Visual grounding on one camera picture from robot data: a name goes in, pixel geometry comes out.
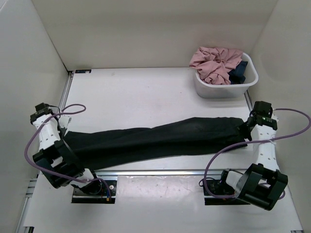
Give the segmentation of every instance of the black pants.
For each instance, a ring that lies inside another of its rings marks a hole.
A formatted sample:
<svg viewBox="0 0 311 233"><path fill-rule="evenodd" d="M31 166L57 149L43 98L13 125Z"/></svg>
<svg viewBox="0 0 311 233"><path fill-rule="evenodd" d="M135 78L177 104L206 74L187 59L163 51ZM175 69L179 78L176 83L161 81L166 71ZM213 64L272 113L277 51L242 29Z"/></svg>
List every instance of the black pants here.
<svg viewBox="0 0 311 233"><path fill-rule="evenodd" d="M239 118L190 118L155 128L68 132L64 140L85 168L97 170L148 159L216 153L244 141Z"/></svg>

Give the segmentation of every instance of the purple cable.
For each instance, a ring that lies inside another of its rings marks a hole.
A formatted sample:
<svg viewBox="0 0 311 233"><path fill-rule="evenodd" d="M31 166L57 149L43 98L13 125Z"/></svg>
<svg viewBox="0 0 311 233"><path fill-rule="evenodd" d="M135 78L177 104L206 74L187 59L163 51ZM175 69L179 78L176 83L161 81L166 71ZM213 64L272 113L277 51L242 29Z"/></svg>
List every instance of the purple cable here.
<svg viewBox="0 0 311 233"><path fill-rule="evenodd" d="M64 110L70 108L70 107L73 107L73 106L81 106L83 107L82 110L80 111L77 111L77 112L73 112L73 113L64 113ZM40 167L38 166L37 164L35 164L33 161L31 161L31 159L28 157L28 149L30 147L30 145L32 144L32 142L34 141L35 137L40 133L40 131L42 130L43 126L45 123L47 123L49 120L51 120L52 118L54 117L57 117L57 116L61 116L61 115L74 115L74 114L78 114L78 113L82 113L86 110L86 107L83 105L83 104L79 104L79 103L76 103L76 104L71 104L71 105L68 105L67 107L65 107L62 112L60 113L56 113L50 117L48 117L41 125L40 127L37 129L37 131L34 133L34 135L31 137L31 139L29 140L29 142L27 143L26 145L26 148L25 148L25 151L24 151L24 156L25 156L25 159L26 161L31 165L33 166L34 168L36 169L39 169L40 171L43 171L43 172L46 172L46 173L49 173L51 175L54 175L54 176L58 176L58 177L61 177L61 178L65 178L67 180L70 180L70 181L76 181L76 182L80 182L80 183L87 183L87 182L93 182L93 181L101 181L102 183L104 183L104 185L106 186L107 188L107 192L108 192L108 196L111 198L111 193L110 193L110 189L109 189L109 185L107 184L107 182L101 178L95 178L93 180L90 180L90 181L82 181L82 180L79 180L77 178L74 178L74 177L71 177L71 176L66 176L64 174L61 174L61 173L58 173L58 172L54 172L54 171L50 171L46 168L43 168L43 167Z"/></svg>
<svg viewBox="0 0 311 233"><path fill-rule="evenodd" d="M285 135L285 136L281 136L281 137L275 137L275 138L271 138L269 140L257 140L257 141L239 142L239 143L227 146L227 147L223 148L222 150L220 150L219 152L217 152L211 158L209 163L207 164L207 167L205 168L205 172L204 172L203 185L204 185L204 188L206 189L206 191L208 192L208 194L210 194L212 197L219 198L219 199L227 199L227 198L234 198L235 197L235 195L215 195L208 189L208 186L207 186L206 178L207 178L207 172L209 170L209 167L212 164L212 162L217 158L217 156L220 155L221 153L223 153L223 152L225 152L225 151L227 151L229 149L232 149L234 147L237 147L237 146L242 146L242 145L247 145L247 144L254 144L254 143L271 143L271 141L277 141L277 140L280 140L280 139L285 139L285 138L289 138L289 137L295 137L297 135L300 135L300 134L304 133L305 131L307 131L311 127L311 117L308 116L307 114L305 114L304 112L301 112L301 111L295 110L295 109L291 109L291 108L277 108L276 110L285 110L285 111L292 111L292 112L300 113L300 114L304 115L308 119L309 124L303 130L298 131L298 132L293 133L293 134L289 134L289 135ZM285 192L282 194L282 196L279 199L282 199L284 197L285 197Z"/></svg>

